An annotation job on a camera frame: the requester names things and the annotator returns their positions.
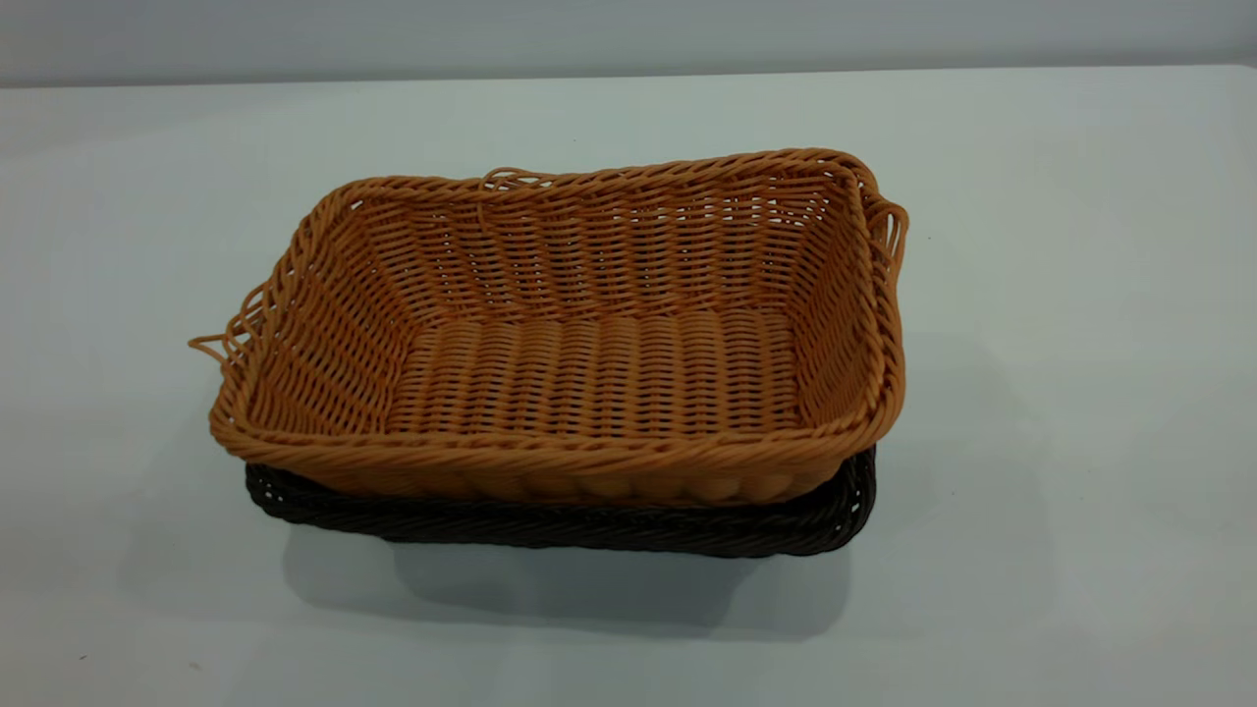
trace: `wicker weave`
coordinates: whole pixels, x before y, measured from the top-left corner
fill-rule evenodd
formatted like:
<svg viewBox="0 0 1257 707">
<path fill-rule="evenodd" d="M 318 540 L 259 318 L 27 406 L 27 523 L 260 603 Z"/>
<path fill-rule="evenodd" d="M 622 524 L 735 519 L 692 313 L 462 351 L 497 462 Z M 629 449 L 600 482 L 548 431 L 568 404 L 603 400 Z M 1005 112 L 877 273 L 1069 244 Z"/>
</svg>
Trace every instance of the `wicker weave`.
<svg viewBox="0 0 1257 707">
<path fill-rule="evenodd" d="M 370 179 L 191 345 L 229 452 L 343 493 L 779 502 L 899 414 L 906 224 L 826 150 Z"/>
<path fill-rule="evenodd" d="M 246 465 L 245 483 L 254 503 L 275 518 L 373 535 L 390 542 L 590 547 L 714 557 L 837 550 L 864 527 L 877 492 L 871 449 L 843 462 L 833 478 L 798 498 L 734 508 L 360 498 L 261 464 Z"/>
</svg>

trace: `white table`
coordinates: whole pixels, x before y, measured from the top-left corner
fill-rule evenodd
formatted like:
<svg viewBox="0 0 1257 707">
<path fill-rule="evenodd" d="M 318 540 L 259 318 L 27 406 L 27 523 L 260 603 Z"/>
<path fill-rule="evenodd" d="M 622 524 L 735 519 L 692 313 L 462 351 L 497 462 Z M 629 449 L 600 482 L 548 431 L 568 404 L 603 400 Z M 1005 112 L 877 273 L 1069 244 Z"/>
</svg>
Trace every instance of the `white table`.
<svg viewBox="0 0 1257 707">
<path fill-rule="evenodd" d="M 299 218 L 381 174 L 847 150 L 908 406 L 813 559 L 392 547 L 205 420 Z M 1252 704 L 1257 70 L 0 92 L 0 702 Z"/>
</svg>

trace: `woven pattern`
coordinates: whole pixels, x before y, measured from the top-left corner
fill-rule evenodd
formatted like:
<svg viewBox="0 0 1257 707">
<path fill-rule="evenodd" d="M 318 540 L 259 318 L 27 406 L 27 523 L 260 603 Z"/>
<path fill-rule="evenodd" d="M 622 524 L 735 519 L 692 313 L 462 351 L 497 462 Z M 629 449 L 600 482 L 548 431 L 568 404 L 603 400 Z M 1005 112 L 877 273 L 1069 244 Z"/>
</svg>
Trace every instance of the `woven pattern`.
<svg viewBox="0 0 1257 707">
<path fill-rule="evenodd" d="M 357 496 L 781 502 L 899 414 L 905 229 L 826 150 L 353 182 L 192 341 L 211 430 Z"/>
<path fill-rule="evenodd" d="M 773 309 L 458 321 L 415 338 L 386 431 L 669 438 L 792 429 L 793 364 L 789 320 Z"/>
<path fill-rule="evenodd" d="M 864 528 L 877 491 L 871 449 L 845 462 L 833 478 L 804 496 L 737 508 L 360 498 L 261 464 L 249 464 L 245 479 L 254 503 L 275 518 L 391 542 L 590 547 L 715 557 L 837 550 Z"/>
</svg>

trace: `plastic rattan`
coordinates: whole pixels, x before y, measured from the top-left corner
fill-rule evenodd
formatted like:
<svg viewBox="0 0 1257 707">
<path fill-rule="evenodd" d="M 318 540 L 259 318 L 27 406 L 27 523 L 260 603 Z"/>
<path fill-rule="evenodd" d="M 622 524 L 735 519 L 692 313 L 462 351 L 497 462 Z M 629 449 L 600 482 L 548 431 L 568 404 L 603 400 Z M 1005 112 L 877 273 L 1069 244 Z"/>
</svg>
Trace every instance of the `plastic rattan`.
<svg viewBox="0 0 1257 707">
<path fill-rule="evenodd" d="M 191 343 L 229 452 L 342 493 L 781 502 L 900 411 L 906 226 L 828 150 L 368 179 Z"/>
</svg>

